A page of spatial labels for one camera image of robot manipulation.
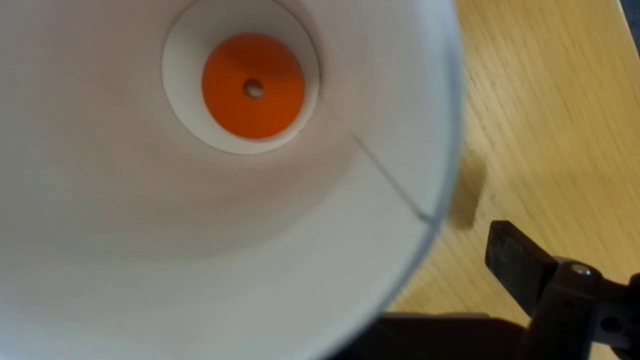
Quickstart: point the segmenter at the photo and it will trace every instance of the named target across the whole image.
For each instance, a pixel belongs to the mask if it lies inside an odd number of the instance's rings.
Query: orange cap
[[[201,94],[224,130],[249,141],[272,139],[302,111],[304,72],[277,41],[238,35],[210,54]]]

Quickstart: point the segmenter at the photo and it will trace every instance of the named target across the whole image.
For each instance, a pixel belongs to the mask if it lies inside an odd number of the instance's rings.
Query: wooden table
[[[466,151],[447,223],[392,313],[526,323],[483,269],[491,221],[640,273],[640,60],[617,0],[457,0]]]

